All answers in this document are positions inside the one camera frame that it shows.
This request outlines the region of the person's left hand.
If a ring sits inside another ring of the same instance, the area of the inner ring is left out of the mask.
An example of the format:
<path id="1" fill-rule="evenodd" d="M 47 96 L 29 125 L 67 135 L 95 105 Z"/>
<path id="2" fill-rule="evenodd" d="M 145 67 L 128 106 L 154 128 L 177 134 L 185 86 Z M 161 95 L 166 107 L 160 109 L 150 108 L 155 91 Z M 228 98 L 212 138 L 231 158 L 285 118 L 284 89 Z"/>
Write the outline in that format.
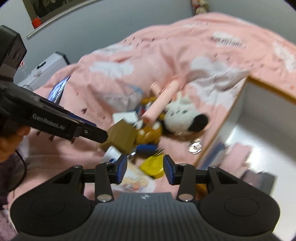
<path id="1" fill-rule="evenodd" d="M 21 126 L 17 131 L 10 135 L 1 136 L 1 155 L 0 161 L 6 161 L 13 154 L 22 142 L 24 136 L 28 135 L 31 128 L 29 126 Z"/>

